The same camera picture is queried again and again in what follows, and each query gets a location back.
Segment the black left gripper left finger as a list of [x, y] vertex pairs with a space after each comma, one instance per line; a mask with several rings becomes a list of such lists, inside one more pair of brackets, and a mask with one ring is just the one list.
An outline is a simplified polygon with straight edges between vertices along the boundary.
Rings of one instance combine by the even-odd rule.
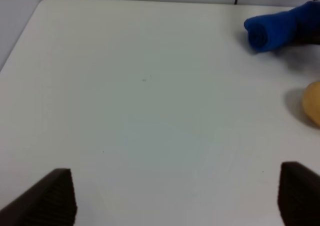
[[70, 169], [57, 168], [0, 210], [1, 225], [74, 225], [78, 207]]

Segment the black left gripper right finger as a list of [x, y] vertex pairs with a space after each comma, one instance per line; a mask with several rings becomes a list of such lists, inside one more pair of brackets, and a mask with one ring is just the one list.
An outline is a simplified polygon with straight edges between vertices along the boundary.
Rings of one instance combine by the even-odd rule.
[[277, 204], [284, 225], [320, 224], [320, 175], [298, 162], [281, 164]]

